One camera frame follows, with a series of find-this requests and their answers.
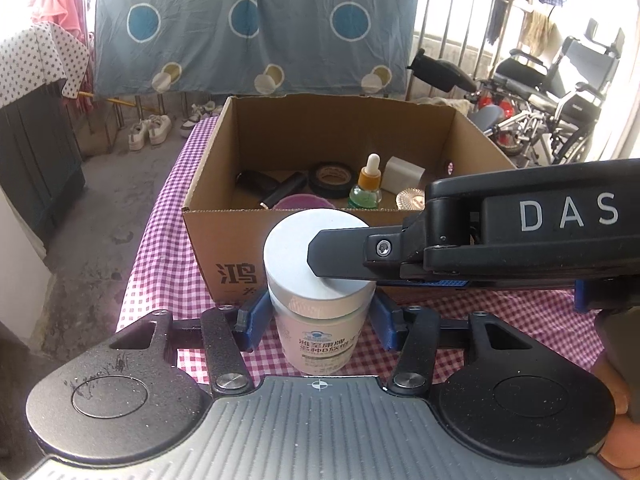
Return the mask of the amber dropper bottle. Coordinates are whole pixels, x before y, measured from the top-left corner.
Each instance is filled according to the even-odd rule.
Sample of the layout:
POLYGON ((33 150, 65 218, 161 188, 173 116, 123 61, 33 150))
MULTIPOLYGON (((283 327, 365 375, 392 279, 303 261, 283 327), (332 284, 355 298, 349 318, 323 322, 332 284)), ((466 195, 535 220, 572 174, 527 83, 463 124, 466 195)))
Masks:
POLYGON ((360 169, 356 184, 349 192, 349 206, 357 209, 378 209, 382 200, 381 180, 380 156, 371 153, 360 169))

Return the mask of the dark cabinet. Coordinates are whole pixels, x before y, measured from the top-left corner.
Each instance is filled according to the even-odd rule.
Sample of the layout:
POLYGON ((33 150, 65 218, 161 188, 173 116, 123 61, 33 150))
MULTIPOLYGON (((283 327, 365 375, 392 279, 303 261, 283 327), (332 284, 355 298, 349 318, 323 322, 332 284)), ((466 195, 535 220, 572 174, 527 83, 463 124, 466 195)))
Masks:
POLYGON ((1 187, 49 244, 86 185, 81 154, 55 82, 2 107, 1 187))

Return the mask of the pink plastic bowl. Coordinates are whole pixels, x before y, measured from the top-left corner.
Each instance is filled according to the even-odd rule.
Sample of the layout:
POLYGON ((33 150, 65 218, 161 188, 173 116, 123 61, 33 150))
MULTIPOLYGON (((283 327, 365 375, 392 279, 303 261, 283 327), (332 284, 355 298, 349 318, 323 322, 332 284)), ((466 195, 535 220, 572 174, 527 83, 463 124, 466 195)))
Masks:
POLYGON ((314 194, 292 194, 279 200, 272 210, 306 210, 306 209, 334 209, 335 206, 323 197, 314 194))

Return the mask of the white charger cube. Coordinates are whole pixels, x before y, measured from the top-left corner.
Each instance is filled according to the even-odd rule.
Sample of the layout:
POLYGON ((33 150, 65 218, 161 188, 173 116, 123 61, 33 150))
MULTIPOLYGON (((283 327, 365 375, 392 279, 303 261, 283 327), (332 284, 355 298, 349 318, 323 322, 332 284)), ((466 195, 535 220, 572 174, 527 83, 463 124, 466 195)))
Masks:
POLYGON ((398 194, 406 188, 417 188, 424 174, 423 167, 392 156, 383 170, 381 188, 392 194, 398 194))

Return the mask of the red hanging clothes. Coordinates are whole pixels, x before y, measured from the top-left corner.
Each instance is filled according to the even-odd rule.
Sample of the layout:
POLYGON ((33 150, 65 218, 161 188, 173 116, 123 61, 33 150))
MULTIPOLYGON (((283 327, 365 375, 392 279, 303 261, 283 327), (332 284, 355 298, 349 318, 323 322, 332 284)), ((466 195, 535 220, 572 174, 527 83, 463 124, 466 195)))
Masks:
POLYGON ((86 0, 30 0, 28 15, 33 23, 50 23, 64 30, 82 44, 88 52, 88 64, 78 90, 93 92, 93 36, 89 32, 86 0))

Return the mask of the black tape roll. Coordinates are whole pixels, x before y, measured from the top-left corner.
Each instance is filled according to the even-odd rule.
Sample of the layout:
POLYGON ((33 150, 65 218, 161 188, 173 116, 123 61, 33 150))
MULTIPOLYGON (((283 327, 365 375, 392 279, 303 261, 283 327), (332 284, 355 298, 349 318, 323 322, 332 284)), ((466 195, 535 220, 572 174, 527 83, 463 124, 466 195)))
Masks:
POLYGON ((319 162, 308 170, 309 188, 328 200, 347 198, 355 182, 355 171, 341 162, 319 162))

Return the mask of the brown cardboard box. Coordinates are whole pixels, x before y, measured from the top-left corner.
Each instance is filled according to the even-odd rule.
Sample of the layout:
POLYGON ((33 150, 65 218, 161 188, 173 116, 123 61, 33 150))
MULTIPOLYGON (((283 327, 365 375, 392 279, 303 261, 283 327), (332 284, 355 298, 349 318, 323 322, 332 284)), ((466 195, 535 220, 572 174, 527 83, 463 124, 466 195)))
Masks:
POLYGON ((283 211, 241 188, 243 171, 284 181, 307 177, 306 192, 348 205, 370 154, 419 167, 420 185, 449 176, 511 170, 513 164, 468 118, 447 105, 366 96, 230 98, 186 142, 195 172, 182 205, 209 295, 237 302, 265 285, 262 248, 283 211))

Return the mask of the dark brown cylinder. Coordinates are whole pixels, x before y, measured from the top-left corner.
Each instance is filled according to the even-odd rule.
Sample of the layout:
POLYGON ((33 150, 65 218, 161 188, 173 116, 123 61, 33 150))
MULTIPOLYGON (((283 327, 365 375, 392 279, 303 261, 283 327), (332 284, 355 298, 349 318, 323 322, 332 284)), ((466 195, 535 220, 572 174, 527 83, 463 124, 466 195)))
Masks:
POLYGON ((252 193, 260 200, 267 198, 280 186, 280 182, 276 178, 255 170, 239 172, 235 183, 239 188, 252 193))
POLYGON ((302 192, 307 185, 307 176, 302 172, 296 171, 284 181, 282 181, 273 192, 264 198, 259 205, 264 209, 272 209, 280 200, 290 195, 302 192))

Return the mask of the pink checkered tablecloth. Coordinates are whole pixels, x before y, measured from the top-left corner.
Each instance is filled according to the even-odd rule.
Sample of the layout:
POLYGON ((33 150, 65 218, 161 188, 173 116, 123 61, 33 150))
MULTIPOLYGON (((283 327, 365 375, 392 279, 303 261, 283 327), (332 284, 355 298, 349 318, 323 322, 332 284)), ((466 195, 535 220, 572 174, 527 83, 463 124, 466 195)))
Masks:
MULTIPOLYGON (((168 310, 175 320, 181 320, 199 318, 201 312, 216 306, 196 263, 181 211, 215 129, 214 117, 192 130, 160 190, 134 259, 116 332, 153 310, 168 310)), ((398 304, 430 307, 443 318, 466 318, 478 310, 489 312, 585 370, 592 369, 603 351, 593 326, 594 313, 576 312, 574 294, 569 290, 404 288, 400 292, 412 292, 412 296, 397 299, 398 304)), ((244 359, 255 382, 266 375, 300 375, 284 357, 274 322, 258 349, 245 353, 244 359)), ((378 375, 386 380, 397 359, 397 352, 383 350, 371 325, 365 322, 352 357, 338 374, 378 375)), ((462 362, 461 350, 438 350, 434 382, 443 382, 462 367, 462 362)), ((208 384, 202 350, 179 350, 178 367, 197 382, 208 384)))

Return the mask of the black bicycle seat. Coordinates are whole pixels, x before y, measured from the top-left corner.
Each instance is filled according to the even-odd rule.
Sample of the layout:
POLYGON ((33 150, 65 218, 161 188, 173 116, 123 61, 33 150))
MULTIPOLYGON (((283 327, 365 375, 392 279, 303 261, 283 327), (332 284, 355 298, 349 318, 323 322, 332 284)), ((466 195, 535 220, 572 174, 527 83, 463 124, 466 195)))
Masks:
POLYGON ((413 76, 433 88, 450 92, 457 87, 465 92, 477 92, 476 82, 459 66, 443 58, 431 58, 420 48, 408 66, 413 76))

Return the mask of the white lidded supplement jar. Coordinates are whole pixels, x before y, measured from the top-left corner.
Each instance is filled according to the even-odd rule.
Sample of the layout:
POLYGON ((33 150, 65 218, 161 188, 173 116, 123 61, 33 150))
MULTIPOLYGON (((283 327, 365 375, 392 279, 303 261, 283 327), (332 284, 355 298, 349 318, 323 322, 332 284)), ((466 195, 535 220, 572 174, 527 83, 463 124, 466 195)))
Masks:
POLYGON ((375 292, 371 281, 318 278, 308 245, 325 229, 363 228, 345 211, 290 214, 268 234, 262 260, 285 359, 306 375, 329 375, 352 357, 375 292))

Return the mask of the blue patterned hanging sheet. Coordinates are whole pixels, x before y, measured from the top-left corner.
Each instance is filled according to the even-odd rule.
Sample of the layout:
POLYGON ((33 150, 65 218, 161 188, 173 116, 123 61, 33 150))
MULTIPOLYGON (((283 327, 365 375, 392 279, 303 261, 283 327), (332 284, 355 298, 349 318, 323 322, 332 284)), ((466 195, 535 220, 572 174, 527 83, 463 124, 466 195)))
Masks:
POLYGON ((398 96, 418 0, 96 0, 98 96, 398 96))

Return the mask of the wheelchair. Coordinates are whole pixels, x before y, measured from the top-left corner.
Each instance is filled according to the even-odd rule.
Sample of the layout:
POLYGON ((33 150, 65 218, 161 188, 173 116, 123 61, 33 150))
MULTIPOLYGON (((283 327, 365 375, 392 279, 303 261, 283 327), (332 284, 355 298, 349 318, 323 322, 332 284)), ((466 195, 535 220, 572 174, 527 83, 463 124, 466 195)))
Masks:
POLYGON ((592 142, 626 36, 597 40, 598 22, 567 37, 549 64, 513 49, 469 96, 485 136, 520 168, 582 162, 592 142))

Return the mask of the white sneaker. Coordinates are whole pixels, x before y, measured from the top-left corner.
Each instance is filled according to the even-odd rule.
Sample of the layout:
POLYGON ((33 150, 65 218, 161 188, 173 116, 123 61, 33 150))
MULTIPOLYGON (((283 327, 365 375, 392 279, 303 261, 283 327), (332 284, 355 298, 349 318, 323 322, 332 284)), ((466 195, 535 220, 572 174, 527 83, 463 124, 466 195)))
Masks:
POLYGON ((137 152, 144 148, 149 134, 149 125, 147 120, 139 120, 131 126, 128 134, 128 148, 130 151, 137 152))
POLYGON ((151 115, 146 122, 149 127, 149 140, 152 145, 164 143, 172 128, 172 121, 167 115, 151 115))

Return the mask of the white polka dot cloth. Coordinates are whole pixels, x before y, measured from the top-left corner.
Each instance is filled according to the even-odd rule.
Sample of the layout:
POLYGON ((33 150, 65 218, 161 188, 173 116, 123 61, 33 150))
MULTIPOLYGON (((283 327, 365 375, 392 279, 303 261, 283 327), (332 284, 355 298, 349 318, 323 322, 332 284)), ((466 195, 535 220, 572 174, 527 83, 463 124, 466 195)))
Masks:
POLYGON ((1 107, 49 84, 76 99, 89 66, 89 51, 70 32, 42 22, 1 38, 1 107))

